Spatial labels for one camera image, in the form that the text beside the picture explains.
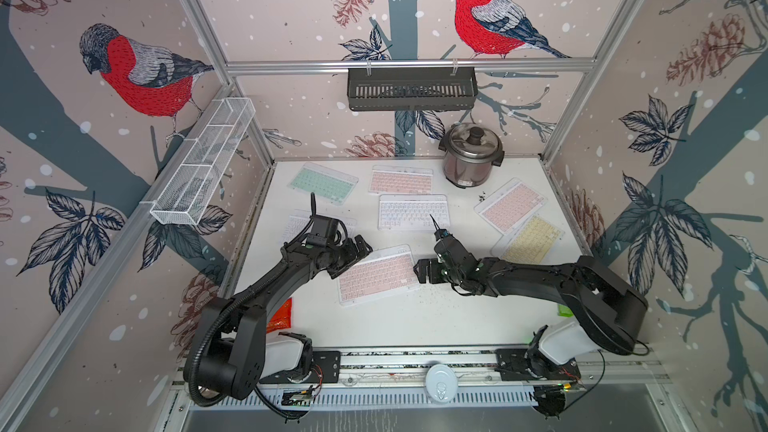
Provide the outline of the pink keyboard front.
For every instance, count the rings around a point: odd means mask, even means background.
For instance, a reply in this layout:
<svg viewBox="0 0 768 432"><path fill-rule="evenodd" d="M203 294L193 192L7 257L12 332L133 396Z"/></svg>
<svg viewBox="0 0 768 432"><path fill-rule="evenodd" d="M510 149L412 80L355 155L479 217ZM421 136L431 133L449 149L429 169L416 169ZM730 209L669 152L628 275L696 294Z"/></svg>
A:
<svg viewBox="0 0 768 432"><path fill-rule="evenodd" d="M339 304L360 305L418 290L413 267L408 245L375 250L338 278Z"/></svg>

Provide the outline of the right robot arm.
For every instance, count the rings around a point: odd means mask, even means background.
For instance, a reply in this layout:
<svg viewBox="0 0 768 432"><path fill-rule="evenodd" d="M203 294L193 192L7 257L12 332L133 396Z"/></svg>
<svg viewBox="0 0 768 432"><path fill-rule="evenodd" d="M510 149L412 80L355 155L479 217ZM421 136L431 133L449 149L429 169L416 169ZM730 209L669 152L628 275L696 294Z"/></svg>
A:
<svg viewBox="0 0 768 432"><path fill-rule="evenodd" d="M534 333L524 353L531 376L543 377L593 351L635 353L647 300L597 259L581 256L559 265L478 259L448 230L437 226L434 237L436 256L418 260L413 268L419 282L447 283L463 297L522 296L570 309L570 319Z"/></svg>

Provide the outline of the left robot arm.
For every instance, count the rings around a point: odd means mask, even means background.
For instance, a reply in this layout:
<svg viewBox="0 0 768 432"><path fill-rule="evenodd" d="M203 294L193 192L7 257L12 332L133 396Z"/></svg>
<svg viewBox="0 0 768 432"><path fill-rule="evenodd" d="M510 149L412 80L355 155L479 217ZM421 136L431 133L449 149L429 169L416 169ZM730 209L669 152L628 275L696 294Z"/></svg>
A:
<svg viewBox="0 0 768 432"><path fill-rule="evenodd" d="M326 271L333 279L372 253L345 224L313 214L280 249L280 261L263 277L230 298L214 298L200 315L183 371L192 401L213 406L242 400L264 377L287 373L301 380L312 373L312 341L303 334L270 335L268 324L293 293Z"/></svg>

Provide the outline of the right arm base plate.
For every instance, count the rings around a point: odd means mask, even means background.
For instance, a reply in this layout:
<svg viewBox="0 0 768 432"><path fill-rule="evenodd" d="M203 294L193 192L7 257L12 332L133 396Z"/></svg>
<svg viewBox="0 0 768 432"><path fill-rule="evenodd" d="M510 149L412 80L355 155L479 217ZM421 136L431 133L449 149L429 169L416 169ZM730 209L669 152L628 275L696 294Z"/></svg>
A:
<svg viewBox="0 0 768 432"><path fill-rule="evenodd" d="M527 347L510 347L495 350L497 365L503 381L559 381L576 382L581 373L574 359L556 364L540 352L530 352Z"/></svg>

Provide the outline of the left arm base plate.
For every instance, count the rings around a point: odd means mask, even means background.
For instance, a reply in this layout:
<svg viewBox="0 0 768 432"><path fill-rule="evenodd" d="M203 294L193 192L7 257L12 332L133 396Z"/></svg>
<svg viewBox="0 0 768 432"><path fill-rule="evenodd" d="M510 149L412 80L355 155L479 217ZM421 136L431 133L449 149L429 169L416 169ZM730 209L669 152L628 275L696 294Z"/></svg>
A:
<svg viewBox="0 0 768 432"><path fill-rule="evenodd" d="M260 385L304 385L304 384L336 384L339 382L341 370L341 352L338 350L315 350L313 365L309 375L298 379L297 372L278 372L260 379Z"/></svg>

